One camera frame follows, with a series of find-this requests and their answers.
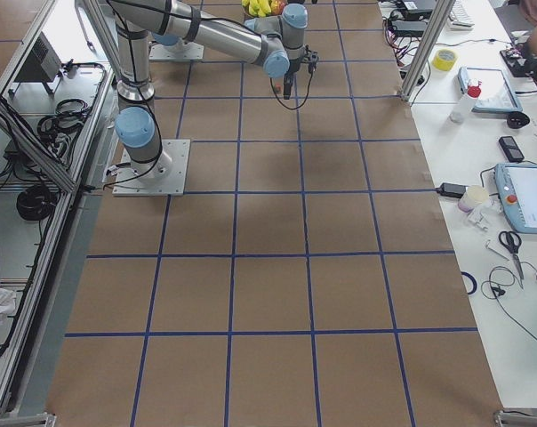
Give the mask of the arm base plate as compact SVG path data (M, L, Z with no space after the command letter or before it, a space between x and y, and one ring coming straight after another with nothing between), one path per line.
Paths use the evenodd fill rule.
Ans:
M117 185L112 193L117 197L182 196L184 194L190 140L162 140L163 153L149 173L142 176L152 164L134 163L117 172Z
M186 62L200 61L204 56L204 47L196 43L178 42L173 45L152 44L149 51L151 62Z

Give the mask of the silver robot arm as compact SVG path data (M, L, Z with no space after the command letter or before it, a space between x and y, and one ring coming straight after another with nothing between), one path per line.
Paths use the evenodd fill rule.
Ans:
M171 167L154 112L155 89L149 76L148 37L196 42L259 66L284 83L279 101L289 99L301 65L317 68L318 55L305 43L308 12L288 4L277 16L237 22L214 17L178 1L111 1L119 54L115 130L130 157L136 180L162 178Z

